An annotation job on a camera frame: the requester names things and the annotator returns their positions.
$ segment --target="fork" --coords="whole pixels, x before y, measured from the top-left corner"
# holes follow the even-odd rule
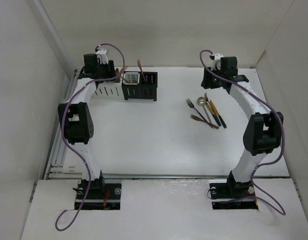
[[[198,116],[196,116],[196,115],[191,114],[190,117],[191,117],[192,119],[194,119],[195,121],[199,121],[199,122],[203,122],[203,123],[208,124],[208,122],[205,122],[203,119],[201,119],[200,117],[198,117]]]
[[[204,118],[204,116],[203,116],[202,114],[200,114],[200,112],[195,108],[194,104],[192,103],[192,101],[191,101],[189,98],[186,99],[186,101],[187,101],[187,104],[189,105],[189,107],[190,107],[191,109],[195,109],[196,112],[198,112],[198,114],[202,117],[202,119],[204,119],[204,122],[206,122],[208,125],[210,125],[210,126],[213,127],[213,128],[219,129],[219,126],[216,126],[216,125],[214,125],[214,124],[208,122],[208,121]]]

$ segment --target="spoon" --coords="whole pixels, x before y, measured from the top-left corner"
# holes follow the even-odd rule
[[[209,117],[209,115],[208,115],[208,112],[207,112],[207,110],[206,110],[206,108],[205,108],[205,104],[206,104],[205,98],[203,98],[202,96],[199,97],[199,98],[197,99],[197,104],[203,107],[203,109],[204,109],[204,111],[205,111],[205,114],[206,114],[206,116],[207,116],[209,122],[211,123],[212,120],[210,119],[210,117]]]

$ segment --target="gold utensil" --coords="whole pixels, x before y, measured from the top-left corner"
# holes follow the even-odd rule
[[[196,121],[203,122],[203,123],[206,123],[206,124],[209,125],[208,122],[205,122],[205,120],[201,119],[201,118],[198,117],[198,116],[195,116],[195,115],[191,114],[190,117],[191,117],[192,119],[196,120]],[[214,124],[212,124],[212,125],[213,125],[213,128],[219,129],[218,126],[216,126],[216,125],[214,125]]]
[[[215,119],[217,125],[222,126],[222,124],[220,123],[218,117],[215,115],[214,109],[212,107],[209,106],[210,101],[207,97],[207,93],[204,94],[205,100],[206,100],[206,106],[208,108],[208,110],[210,111],[210,113],[212,114],[213,118]]]
[[[120,78],[122,78],[125,82],[127,82],[127,83],[129,84],[130,82],[129,82],[128,80],[126,80],[126,79],[123,77],[123,73],[124,73],[124,71],[125,71],[127,68],[128,68],[128,66],[125,66],[125,68],[122,68],[120,71],[119,71],[118,68],[116,68],[116,69],[115,69],[115,72],[116,72],[116,76],[119,76],[119,75],[121,74]]]
[[[223,118],[221,117],[221,115],[220,115],[219,112],[217,111],[217,109],[216,109],[214,103],[212,102],[212,100],[210,101],[210,105],[211,105],[211,107],[212,107],[214,113],[219,117],[219,120],[220,120],[220,122],[222,123],[223,127],[224,127],[224,128],[227,128],[226,123],[224,122]]]
[[[143,72],[142,65],[140,64],[140,60],[137,60],[137,65],[138,65],[138,67],[139,67],[139,69],[140,69],[140,72],[142,73],[142,76],[143,76],[144,82],[145,82],[145,83],[147,83],[147,82],[146,82],[146,79],[145,79],[144,72]]]

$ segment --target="white panel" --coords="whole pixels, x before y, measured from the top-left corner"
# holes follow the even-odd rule
[[[254,66],[292,0],[42,0],[77,66],[99,43],[127,65],[200,66],[204,48]],[[109,59],[119,55],[110,51]]]
[[[291,179],[255,181],[283,205],[281,216],[267,205],[259,210],[212,210],[207,180],[123,181],[120,210],[84,210],[66,231],[55,220],[73,209],[76,180],[41,180],[22,240],[308,240],[308,224]],[[267,197],[256,189],[256,195]],[[76,211],[66,212],[65,227]]]
[[[34,181],[0,182],[0,240],[18,240],[29,212]]]
[[[200,84],[203,68],[146,67],[158,72],[157,102],[130,99],[91,99],[94,122],[93,151],[105,174],[207,175],[227,176],[237,165],[243,150],[248,119],[226,90],[204,90]],[[240,69],[260,98],[264,95],[255,69]],[[213,131],[190,118],[190,98],[197,109],[198,97],[213,100],[228,128]],[[263,162],[275,160],[275,149]],[[67,151],[64,172],[81,172],[79,158]],[[256,175],[288,176],[284,160],[260,168]]]
[[[98,85],[93,94],[93,98],[99,99],[124,99],[121,82],[104,82]]]
[[[308,0],[295,0],[257,65],[269,102],[284,114],[286,163],[308,218]]]
[[[43,169],[64,71],[25,0],[0,0],[0,181]]]

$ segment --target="black bracket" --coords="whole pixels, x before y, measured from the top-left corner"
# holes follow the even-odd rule
[[[102,64],[98,62],[98,58],[95,53],[85,54],[84,63],[85,65],[79,73],[78,79],[109,79],[116,76],[114,61],[109,60],[108,64]],[[97,88],[100,82],[96,81],[95,84]]]
[[[222,57],[220,59],[220,62],[221,62],[220,69],[219,70],[214,69],[212,71],[213,73],[236,83],[249,82],[249,80],[245,75],[238,75],[237,58],[235,56]],[[201,86],[204,89],[217,89],[223,87],[229,94],[232,84],[219,80],[218,78],[214,77],[210,72],[208,72],[206,69],[204,69],[204,77]]]
[[[58,116],[60,124],[63,119],[66,105],[67,103],[61,103],[58,105]],[[70,119],[74,116],[78,116],[79,119],[70,121]],[[87,144],[89,139],[93,137],[94,124],[86,102],[71,104],[69,106],[65,118],[64,134],[65,138],[70,144]]]
[[[283,115],[277,113],[283,122]],[[279,147],[281,139],[281,129],[273,113],[252,115],[248,121],[243,143],[253,156],[259,153],[271,153],[275,148]]]
[[[211,182],[209,184],[210,195],[213,200],[240,199],[250,196],[247,192],[250,187],[253,187],[251,181],[236,182],[232,171],[230,171],[226,182]]]
[[[85,196],[87,191],[88,181],[82,180],[80,184],[78,184],[78,188],[73,188],[76,195],[75,209],[78,208],[79,203]],[[120,209],[120,198],[121,198],[121,183],[106,183],[103,177],[103,174],[100,173],[98,179],[91,181],[91,185],[86,196],[87,202],[85,202],[82,209],[86,210],[103,210],[104,205],[103,201],[106,200],[108,202],[106,209],[108,210],[119,210]]]

